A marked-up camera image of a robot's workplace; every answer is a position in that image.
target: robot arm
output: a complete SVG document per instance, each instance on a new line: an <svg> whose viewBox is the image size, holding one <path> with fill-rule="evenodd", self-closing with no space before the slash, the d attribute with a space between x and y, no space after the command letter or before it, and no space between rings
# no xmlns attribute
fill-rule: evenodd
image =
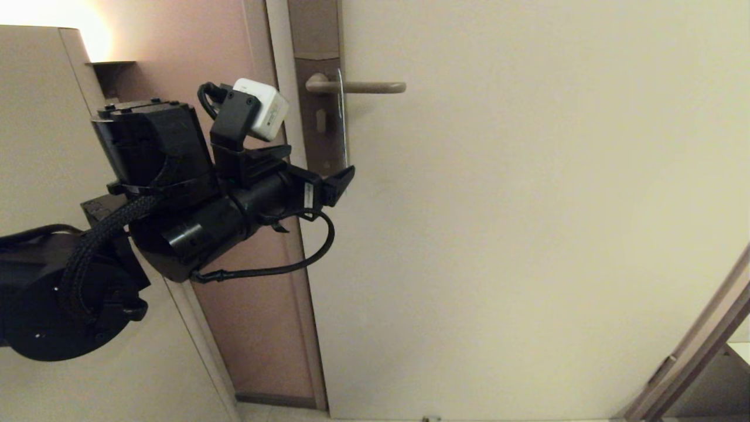
<svg viewBox="0 0 750 422"><path fill-rule="evenodd" d="M213 161L188 104L110 104L92 118L117 180L82 203L86 232L50 225L0 237L0 345L35 360L71 359L143 319L138 293L149 281L128 237L174 282L288 273L328 251L334 231L322 207L337 203L354 167L323 179L287 163L289 146L245 149L247 135L273 139L288 110L271 86L240 79L198 93L214 119ZM317 253L284 267L200 273L264 225L285 232L279 221L290 216L328 224Z"/></svg>

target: beige wall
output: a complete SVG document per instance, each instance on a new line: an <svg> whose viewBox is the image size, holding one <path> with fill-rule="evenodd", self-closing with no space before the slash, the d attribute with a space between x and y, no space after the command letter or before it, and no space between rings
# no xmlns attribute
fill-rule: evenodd
<svg viewBox="0 0 750 422"><path fill-rule="evenodd" d="M0 26L0 234L86 228L79 203L114 178L87 107L104 98L92 70L68 59L83 46L68 46L57 28ZM55 363L0 348L0 420L231 420L164 280L145 270L148 314L102 348Z"/></svg>
<svg viewBox="0 0 750 422"><path fill-rule="evenodd" d="M209 80L234 83L240 77L249 77L274 82L270 49L263 42L251 46L241 0L88 3L111 32L108 59L138 62L121 76L121 101L158 95L197 105L197 87ZM247 18L254 23L249 28L250 36L265 37L267 43L263 2L248 3ZM208 139L212 121L198 108ZM245 146L268 144L248 138ZM282 237L262 229L209 270L288 263L287 240L293 244L292 253L296 240L300 249L299 235ZM194 289L238 393L313 396L292 276L195 285Z"/></svg>
<svg viewBox="0 0 750 422"><path fill-rule="evenodd" d="M730 342L750 342L750 318L745 320L739 325L734 331L732 337L729 338Z"/></svg>

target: white door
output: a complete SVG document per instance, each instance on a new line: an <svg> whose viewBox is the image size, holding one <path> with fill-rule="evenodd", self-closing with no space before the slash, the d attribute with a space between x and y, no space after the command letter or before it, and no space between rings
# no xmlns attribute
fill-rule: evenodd
<svg viewBox="0 0 750 422"><path fill-rule="evenodd" d="M343 0L346 78L408 89L347 97L357 173L308 269L331 415L621 414L748 239L749 12Z"/></svg>

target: floor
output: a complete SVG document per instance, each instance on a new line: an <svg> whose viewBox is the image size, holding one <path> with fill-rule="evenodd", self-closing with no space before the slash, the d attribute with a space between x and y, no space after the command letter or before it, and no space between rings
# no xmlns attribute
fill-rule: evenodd
<svg viewBox="0 0 750 422"><path fill-rule="evenodd" d="M307 408L287 408L269 405L239 403L237 405L243 422L334 422L328 412ZM346 422L363 422L346 420ZM612 422L612 420L589 420L587 422Z"/></svg>

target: door handle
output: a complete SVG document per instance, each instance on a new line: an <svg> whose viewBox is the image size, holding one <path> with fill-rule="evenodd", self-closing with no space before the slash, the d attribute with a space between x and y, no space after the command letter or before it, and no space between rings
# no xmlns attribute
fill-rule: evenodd
<svg viewBox="0 0 750 422"><path fill-rule="evenodd" d="M405 82L341 82L330 81L324 74L317 73L304 83L308 92L314 94L399 94L407 90Z"/></svg>

